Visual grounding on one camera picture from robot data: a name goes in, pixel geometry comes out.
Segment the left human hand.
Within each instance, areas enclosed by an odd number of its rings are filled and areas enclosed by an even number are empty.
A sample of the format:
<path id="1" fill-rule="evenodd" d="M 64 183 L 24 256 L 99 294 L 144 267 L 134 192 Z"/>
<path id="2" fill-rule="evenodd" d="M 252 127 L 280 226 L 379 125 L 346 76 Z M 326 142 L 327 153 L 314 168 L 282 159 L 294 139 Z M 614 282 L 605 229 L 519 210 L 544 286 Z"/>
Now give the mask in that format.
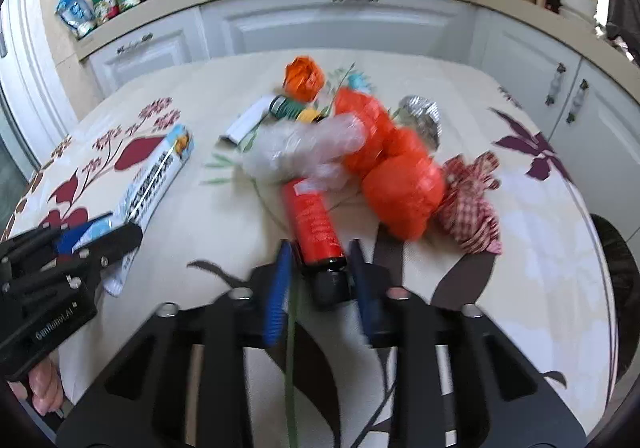
<path id="1" fill-rule="evenodd" d="M 27 391 L 32 391 L 32 405 L 40 416 L 60 410 L 64 402 L 64 390 L 58 367 L 46 358 L 29 372 L 28 385 L 9 382 L 9 387 L 18 399 L 26 399 Z"/>

